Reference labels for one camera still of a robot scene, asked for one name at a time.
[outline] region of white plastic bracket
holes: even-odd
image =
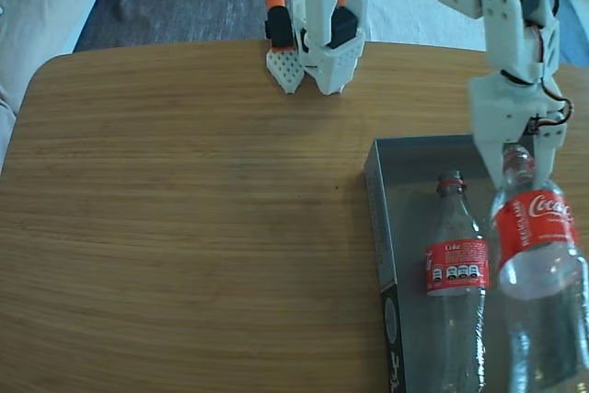
[[[559,94],[552,79],[547,87]],[[473,78],[468,83],[470,123],[474,142],[496,188],[502,185],[503,145],[517,143],[530,119],[562,118],[561,103],[549,98],[541,85],[518,86],[499,73]],[[542,183],[552,173],[556,150],[564,143],[566,123],[542,126],[534,138],[536,180]]]
[[[269,50],[266,54],[266,67],[286,94],[293,94],[305,76],[296,50],[281,52]]]

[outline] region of white sofa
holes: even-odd
[[[96,0],[0,0],[0,169],[35,72],[71,53]]]

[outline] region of coca-cola logo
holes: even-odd
[[[558,215],[571,219],[571,207],[568,206],[561,198],[549,200],[546,195],[538,195],[530,203],[528,210],[530,216],[538,218],[544,215]]]

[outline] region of cushion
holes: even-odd
[[[18,112],[35,72],[61,53],[94,0],[0,0],[0,99]]]

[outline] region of white fabric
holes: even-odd
[[[0,165],[35,72],[62,53],[95,0],[0,0]]]
[[[370,40],[485,50],[482,19],[456,12],[437,0],[369,0]]]

